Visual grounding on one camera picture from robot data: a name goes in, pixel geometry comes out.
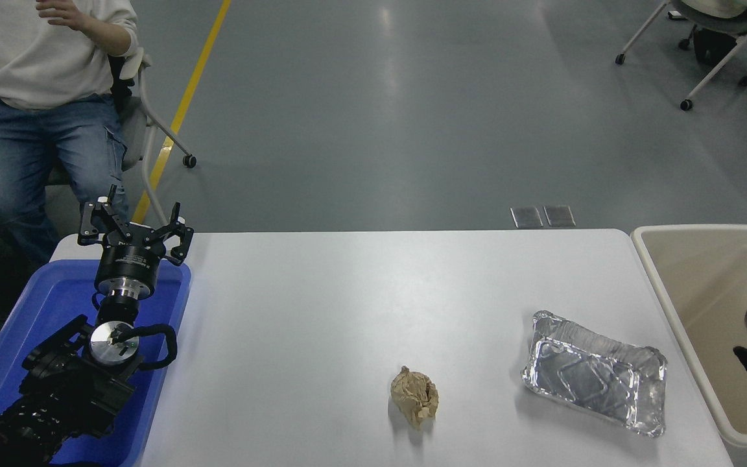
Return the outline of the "person's left hand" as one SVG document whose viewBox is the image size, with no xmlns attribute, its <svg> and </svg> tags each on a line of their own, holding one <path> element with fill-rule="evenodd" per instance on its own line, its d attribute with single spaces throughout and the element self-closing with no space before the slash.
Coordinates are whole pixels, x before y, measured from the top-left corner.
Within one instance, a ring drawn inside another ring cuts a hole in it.
<svg viewBox="0 0 747 467">
<path fill-rule="evenodd" d="M 53 26 L 85 33 L 95 24 L 95 18 L 81 11 L 74 1 L 36 1 L 35 9 L 39 18 Z"/>
</svg>

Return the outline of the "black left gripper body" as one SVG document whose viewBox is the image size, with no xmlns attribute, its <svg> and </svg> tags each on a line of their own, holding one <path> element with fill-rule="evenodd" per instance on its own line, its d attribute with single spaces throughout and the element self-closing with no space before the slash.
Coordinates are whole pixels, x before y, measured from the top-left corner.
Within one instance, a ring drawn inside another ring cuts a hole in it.
<svg viewBox="0 0 747 467">
<path fill-rule="evenodd" d="M 96 272 L 97 286 L 106 286 L 110 280 L 119 278 L 134 279 L 145 286 L 156 284 L 164 253 L 163 245 L 143 242 L 154 233 L 154 229 L 148 226 L 131 226 L 130 233 L 130 239 L 119 230 L 104 234 L 101 240 L 103 251 Z"/>
</svg>

